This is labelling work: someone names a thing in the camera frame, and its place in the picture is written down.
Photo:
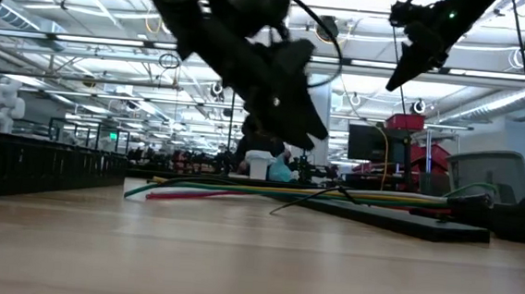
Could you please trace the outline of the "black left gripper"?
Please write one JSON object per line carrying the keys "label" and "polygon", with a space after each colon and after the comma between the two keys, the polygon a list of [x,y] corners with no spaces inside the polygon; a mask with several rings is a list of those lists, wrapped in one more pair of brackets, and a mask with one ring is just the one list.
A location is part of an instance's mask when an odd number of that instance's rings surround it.
{"label": "black left gripper", "polygon": [[267,65],[263,70],[266,78],[245,101],[250,111],[244,121],[246,132],[312,151],[312,137],[325,140],[328,136],[307,90],[305,67],[315,46],[309,40],[298,39],[272,43],[260,50]]}

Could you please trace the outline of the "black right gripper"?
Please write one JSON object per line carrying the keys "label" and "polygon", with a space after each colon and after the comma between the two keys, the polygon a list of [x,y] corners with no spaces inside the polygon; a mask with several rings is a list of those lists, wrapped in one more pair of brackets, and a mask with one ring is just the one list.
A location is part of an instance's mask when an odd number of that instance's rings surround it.
{"label": "black right gripper", "polygon": [[390,24],[402,28],[409,43],[401,44],[401,55],[385,86],[387,91],[395,91],[433,66],[446,62],[446,40],[440,28],[451,11],[452,5],[447,3],[420,6],[396,1],[391,6]]}

